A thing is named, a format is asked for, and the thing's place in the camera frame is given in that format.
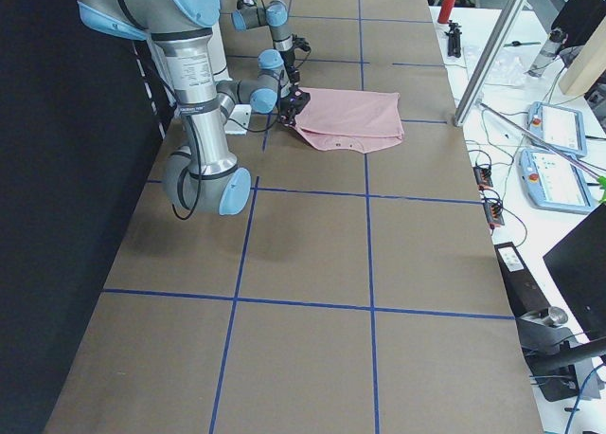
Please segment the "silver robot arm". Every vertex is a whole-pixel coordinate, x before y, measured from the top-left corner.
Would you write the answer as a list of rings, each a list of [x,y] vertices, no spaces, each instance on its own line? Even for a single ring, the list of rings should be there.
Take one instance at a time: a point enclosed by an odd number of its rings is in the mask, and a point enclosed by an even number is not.
[[[258,56],[252,80],[217,80],[215,59],[224,57],[217,34],[220,0],[79,0],[89,28],[133,41],[150,40],[163,54],[187,142],[167,161],[163,188],[174,208],[236,215],[245,207],[251,174],[229,150],[224,126],[238,105],[259,114],[278,113],[293,125],[309,103],[300,90],[294,52],[311,50],[293,34],[281,0],[237,0],[237,31],[268,27],[272,48]]]
[[[295,52],[311,52],[309,42],[291,31],[289,12],[282,0],[237,0],[237,9],[231,13],[236,31],[268,27],[273,48],[279,53],[292,85],[299,85],[299,67],[295,64]]]

